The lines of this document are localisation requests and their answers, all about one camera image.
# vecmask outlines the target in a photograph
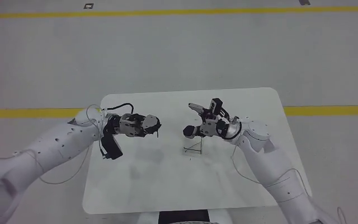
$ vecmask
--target wire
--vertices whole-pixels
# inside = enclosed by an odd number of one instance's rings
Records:
[[[82,161],[81,165],[79,166],[78,170],[77,170],[70,178],[68,178],[67,180],[64,180],[64,181],[61,181],[61,182],[58,182],[58,183],[52,183],[52,182],[48,182],[48,181],[44,180],[41,176],[39,176],[39,179],[40,179],[42,182],[44,182],[45,184],[52,184],[52,185],[63,184],[63,183],[68,182],[70,179],[74,178],[74,177],[78,174],[78,172],[81,170],[81,168],[82,168],[82,166],[83,166],[83,164],[84,164],[84,162],[85,162],[85,160],[86,160],[86,157],[87,157],[89,151],[90,151],[90,147],[87,148],[86,155],[84,156],[83,161]]]
[[[237,172],[241,177],[243,177],[243,178],[245,178],[245,179],[247,179],[247,180],[249,180],[249,181],[252,181],[252,182],[254,182],[254,183],[256,183],[256,184],[262,185],[260,182],[255,181],[255,180],[252,180],[252,179],[250,179],[250,178],[248,178],[248,177],[242,175],[242,174],[239,172],[239,170],[236,168],[236,165],[235,165],[235,162],[234,162],[234,154],[235,154],[235,151],[236,151],[237,143],[238,143],[238,142],[239,142],[239,140],[236,141],[236,144],[235,144],[235,147],[234,147],[234,152],[233,152],[233,154],[231,155],[231,160],[233,161],[233,165],[234,165],[234,167],[235,167],[236,172]],[[297,172],[297,174],[299,175],[299,177],[300,177],[300,179],[301,179],[301,182],[302,182],[304,191],[306,192],[307,196],[310,197],[309,194],[308,194],[308,192],[307,192],[307,188],[306,188],[306,186],[305,186],[305,184],[304,184],[304,182],[303,182],[303,178],[302,178],[302,176],[301,176],[301,173],[300,173],[300,171],[298,171],[296,168],[290,168],[290,169],[286,170],[282,175],[280,175],[280,176],[279,176],[275,181],[273,181],[271,184],[274,184],[275,182],[277,182],[281,177],[283,177],[285,174],[287,174],[287,172],[289,172],[289,171],[291,171],[291,170],[294,170],[294,171]],[[342,209],[341,207],[337,207],[337,215],[338,215],[338,219],[339,219],[339,221],[340,221],[340,224],[347,224],[347,220],[346,220],[345,213],[343,212],[343,209]]]
[[[98,127],[98,125],[97,125],[96,123],[94,123],[94,122],[88,117],[88,109],[89,109],[91,106],[96,106],[97,108],[99,108],[99,109],[101,110],[101,113],[102,113],[101,129]],[[101,132],[102,132],[102,130],[103,130],[104,110],[102,110],[100,106],[98,106],[98,105],[96,105],[96,104],[92,104],[92,105],[88,106],[87,109],[86,109],[86,117],[87,117],[88,121],[91,122],[91,123],[97,128],[97,130],[98,130],[98,145],[99,145],[99,147],[100,147],[100,149],[101,149],[100,140],[101,140]],[[32,152],[34,153],[34,156],[32,156],[31,154],[29,154],[28,151],[32,151]],[[45,183],[45,184],[51,184],[51,185],[58,185],[58,184],[63,184],[63,183],[68,182],[69,180],[71,180],[72,178],[74,178],[74,177],[79,173],[79,171],[81,170],[81,168],[82,168],[82,166],[83,166],[83,164],[84,164],[84,162],[85,162],[85,160],[86,160],[86,158],[87,158],[87,155],[88,155],[88,152],[89,152],[89,151],[90,151],[90,147],[87,148],[86,154],[85,154],[85,156],[84,156],[84,158],[83,158],[83,161],[82,161],[81,165],[79,166],[78,170],[77,170],[70,178],[68,178],[67,180],[64,180],[64,181],[61,181],[61,182],[57,182],[57,183],[52,183],[52,182],[48,182],[48,181],[44,180],[41,176],[39,176],[39,179],[40,179],[43,183]],[[33,158],[35,159],[36,165],[37,165],[37,164],[40,165],[40,167],[41,167],[41,169],[43,170],[43,172],[45,172],[45,170],[44,170],[44,168],[42,167],[42,165],[38,162],[38,160],[37,160],[37,153],[36,153],[34,150],[28,149],[28,150],[25,150],[25,151],[23,151],[23,152],[26,152],[26,153],[29,154],[31,157],[33,157]]]
[[[7,160],[8,158],[13,158],[15,156],[10,156],[10,157],[0,157],[0,160]]]
[[[217,126],[217,125],[215,126],[215,130],[216,130],[216,132],[217,132],[218,134],[220,134],[220,138],[222,138],[222,139],[224,139],[224,140],[233,140],[234,138],[236,138],[236,137],[241,133],[242,123],[239,122],[239,124],[240,124],[239,131],[238,131],[234,136],[232,136],[232,137],[230,137],[230,138],[225,138],[224,136],[222,136],[222,135],[219,133],[219,130],[218,130],[218,126]]]
[[[115,106],[115,107],[113,107],[113,108],[107,108],[107,110],[115,110],[115,109],[118,109],[118,108],[121,108],[121,107],[123,107],[123,106],[130,106],[131,108],[132,108],[132,110],[131,110],[131,114],[133,113],[133,111],[134,111],[134,106],[133,106],[133,104],[131,104],[131,103],[129,103],[129,102],[126,102],[126,103],[124,103],[124,104],[121,104],[121,105],[119,105],[119,106]]]
[[[91,106],[96,106],[98,109],[101,110],[102,113],[102,118],[101,118],[101,129],[98,127],[98,125],[96,123],[94,123],[89,117],[88,117],[88,109]],[[98,130],[98,146],[100,148],[100,151],[102,152],[102,148],[101,148],[101,135],[102,135],[102,131],[103,131],[103,121],[105,119],[105,115],[104,115],[104,109],[102,109],[100,106],[98,106],[97,104],[91,104],[90,106],[87,107],[86,109],[86,117],[89,120],[89,122],[91,122]]]
[[[343,209],[341,207],[337,207],[337,215],[338,215],[338,219],[340,220],[340,223],[341,224],[347,224],[347,220],[346,220],[346,216],[345,216],[345,213],[343,212]]]

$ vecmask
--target black cable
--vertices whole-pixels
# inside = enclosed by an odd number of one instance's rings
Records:
[[[115,106],[114,108],[107,108],[107,110],[115,110],[115,109],[118,109],[118,108],[121,108],[122,106],[127,106],[127,105],[129,105],[131,108],[132,108],[132,110],[131,110],[131,114],[133,113],[133,111],[134,111],[134,107],[133,107],[133,105],[131,104],[131,103],[129,103],[129,102],[126,102],[125,104],[121,104],[121,105],[119,105],[119,106]]]
[[[219,134],[219,132],[218,132],[218,126],[216,126],[215,129],[216,129],[216,132]],[[238,131],[234,136],[232,136],[232,137],[230,137],[230,138],[225,138],[225,137],[223,137],[222,135],[220,135],[220,137],[221,137],[222,139],[224,139],[224,140],[232,140],[232,139],[236,138],[236,137],[240,134],[241,129],[242,129],[242,123],[240,122],[239,131]]]

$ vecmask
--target gray floor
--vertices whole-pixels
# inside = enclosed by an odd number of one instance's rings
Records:
[[[298,0],[101,0],[94,11],[297,7]],[[82,11],[84,1],[3,0],[0,13]],[[311,0],[353,6],[354,0]],[[358,105],[358,13],[0,19],[0,108],[78,108],[107,94],[273,87],[284,105]],[[0,156],[64,119],[0,119]],[[356,116],[289,117],[313,198],[358,214]],[[44,176],[63,180],[84,155]],[[135,223],[88,215],[88,161],[63,185],[36,181],[9,223]],[[230,209],[235,223],[285,223],[277,207]]]

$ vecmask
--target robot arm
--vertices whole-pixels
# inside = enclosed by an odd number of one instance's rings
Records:
[[[230,118],[220,99],[212,99],[210,109],[189,104],[202,118],[201,126],[187,126],[184,136],[218,136],[238,146],[258,183],[273,196],[289,224],[338,224],[312,202],[301,186],[285,152],[270,140],[267,125],[237,117]]]
[[[104,114],[89,108],[68,123],[59,124],[33,141],[15,156],[0,160],[0,223],[6,223],[25,190],[38,177],[76,157],[95,141],[101,141],[103,158],[122,156],[116,134],[144,137],[157,132],[161,124],[153,115]]]

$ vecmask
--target yellow stripe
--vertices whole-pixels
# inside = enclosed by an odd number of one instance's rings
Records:
[[[83,108],[0,109],[0,118],[72,118]]]
[[[0,109],[0,118],[73,118],[83,108]],[[358,106],[284,106],[286,116],[352,116]]]
[[[358,115],[358,106],[285,106],[286,116]]]
[[[43,12],[3,13],[0,18],[49,18],[49,17],[110,17],[110,16],[168,16],[212,15],[243,13],[307,13],[307,12],[358,12],[358,6],[290,7],[290,8],[213,8],[197,10],[149,10],[149,11],[92,11],[92,12]]]

